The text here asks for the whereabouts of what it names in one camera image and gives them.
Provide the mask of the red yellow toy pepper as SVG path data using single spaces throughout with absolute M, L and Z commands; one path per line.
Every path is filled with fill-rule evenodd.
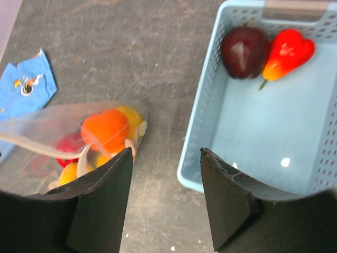
M 272 40 L 270 53 L 262 71 L 264 81 L 259 89 L 263 89 L 267 82 L 276 81 L 298 67 L 305 64 L 315 53 L 315 43 L 303 37 L 295 29 L 280 31 Z

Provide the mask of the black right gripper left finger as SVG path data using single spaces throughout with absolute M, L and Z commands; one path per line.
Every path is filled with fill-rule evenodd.
M 119 252 L 132 151 L 45 194 L 1 192 L 1 252 Z

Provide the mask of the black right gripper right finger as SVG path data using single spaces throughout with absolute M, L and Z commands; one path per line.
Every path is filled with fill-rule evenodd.
M 201 149 L 215 252 L 336 252 L 336 190 L 300 196 L 272 188 Z

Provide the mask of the clear dotted zip top bag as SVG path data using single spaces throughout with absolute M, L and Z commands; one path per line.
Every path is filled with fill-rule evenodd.
M 102 166 L 142 140 L 148 108 L 141 102 L 47 107 L 1 122 L 1 190 L 46 193 Z

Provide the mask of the green toy lime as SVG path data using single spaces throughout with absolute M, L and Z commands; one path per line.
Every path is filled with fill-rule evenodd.
M 77 162 L 72 162 L 66 165 L 59 177 L 60 186 L 76 180 L 77 179 L 76 172 L 77 172 Z

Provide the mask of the dark maroon toy fruit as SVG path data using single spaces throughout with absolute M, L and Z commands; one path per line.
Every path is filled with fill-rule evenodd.
M 233 79 L 255 79 L 262 73 L 270 51 L 270 39 L 260 28 L 238 26 L 225 33 L 221 58 Z

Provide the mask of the orange toy fruit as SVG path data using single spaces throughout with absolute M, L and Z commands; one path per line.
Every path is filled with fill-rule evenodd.
M 118 153 L 124 149 L 130 126 L 120 110 L 107 109 L 87 117 L 81 126 L 81 136 L 95 151 Z

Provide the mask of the red toy apple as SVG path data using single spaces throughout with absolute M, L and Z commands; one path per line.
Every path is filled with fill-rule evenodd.
M 73 132 L 61 139 L 57 145 L 57 149 L 64 152 L 76 152 L 84 146 L 81 135 L 78 132 Z M 78 162 L 76 159 L 56 159 L 57 162 L 64 168 L 66 165 L 72 162 Z

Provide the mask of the green yellow toy mango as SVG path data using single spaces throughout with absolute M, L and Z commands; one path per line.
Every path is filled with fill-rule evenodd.
M 136 109 L 130 106 L 118 106 L 116 109 L 121 111 L 128 119 L 130 138 L 134 137 L 135 130 L 137 130 L 139 137 L 145 134 L 146 122 Z

